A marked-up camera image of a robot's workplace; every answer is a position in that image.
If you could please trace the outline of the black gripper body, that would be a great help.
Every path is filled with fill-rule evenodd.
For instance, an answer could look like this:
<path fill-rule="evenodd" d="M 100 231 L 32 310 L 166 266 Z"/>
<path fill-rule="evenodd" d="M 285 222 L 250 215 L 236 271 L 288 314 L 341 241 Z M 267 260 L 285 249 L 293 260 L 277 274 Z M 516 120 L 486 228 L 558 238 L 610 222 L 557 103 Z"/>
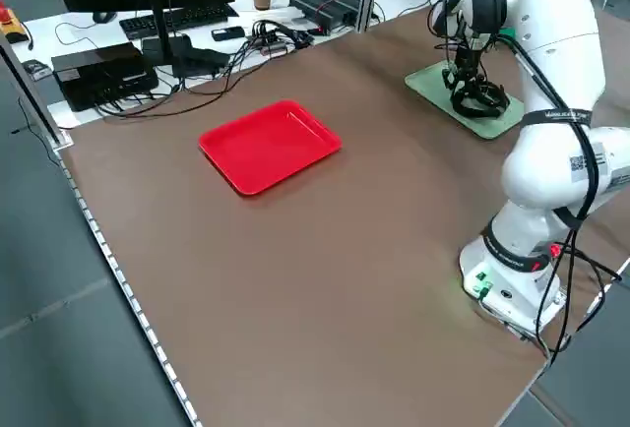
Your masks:
<path fill-rule="evenodd" d="M 483 50 L 473 49 L 460 43 L 456 50 L 455 75 L 457 78 L 484 77 L 485 69 L 481 64 Z"/>

